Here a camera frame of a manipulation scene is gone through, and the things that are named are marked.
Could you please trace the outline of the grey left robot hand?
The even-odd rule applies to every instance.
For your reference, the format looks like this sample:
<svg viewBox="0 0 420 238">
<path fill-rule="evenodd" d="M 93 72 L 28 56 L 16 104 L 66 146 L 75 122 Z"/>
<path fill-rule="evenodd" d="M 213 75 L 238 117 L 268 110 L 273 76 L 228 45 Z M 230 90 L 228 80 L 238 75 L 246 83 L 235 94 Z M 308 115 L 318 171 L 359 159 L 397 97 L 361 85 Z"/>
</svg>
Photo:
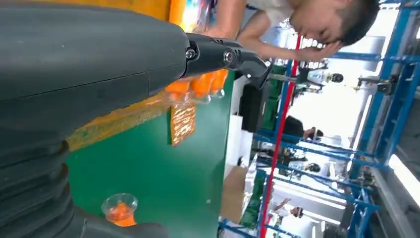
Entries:
<svg viewBox="0 0 420 238">
<path fill-rule="evenodd" d="M 120 227 L 74 207 L 66 138 L 180 78 L 239 71 L 257 88 L 269 68 L 233 40 L 115 8 L 0 4 L 0 235 L 166 238 L 158 224 Z"/>
</svg>

